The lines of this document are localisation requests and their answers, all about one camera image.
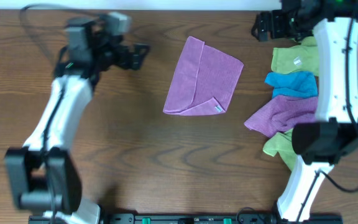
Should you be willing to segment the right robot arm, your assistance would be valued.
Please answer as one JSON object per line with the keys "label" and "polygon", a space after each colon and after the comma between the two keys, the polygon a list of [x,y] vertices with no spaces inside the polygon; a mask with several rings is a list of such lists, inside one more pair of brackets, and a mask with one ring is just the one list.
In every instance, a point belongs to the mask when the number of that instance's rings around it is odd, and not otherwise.
{"label": "right robot arm", "polygon": [[316,39],[319,96],[314,123],[297,124],[295,166],[283,194],[262,223],[341,223],[339,215],[311,213],[316,194],[340,159],[358,149],[358,0],[283,1],[256,15],[259,41]]}

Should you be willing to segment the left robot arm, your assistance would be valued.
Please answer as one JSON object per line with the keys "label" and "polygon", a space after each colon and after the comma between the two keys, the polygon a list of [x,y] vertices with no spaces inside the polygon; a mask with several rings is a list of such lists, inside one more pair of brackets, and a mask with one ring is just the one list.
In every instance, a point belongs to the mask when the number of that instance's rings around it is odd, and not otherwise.
{"label": "left robot arm", "polygon": [[119,12],[68,21],[68,44],[59,52],[41,119],[22,147],[9,148],[4,157],[19,210],[38,213],[47,223],[102,221],[101,207],[82,196],[70,150],[101,73],[112,66],[138,70],[150,50],[146,44],[122,43],[131,21]]}

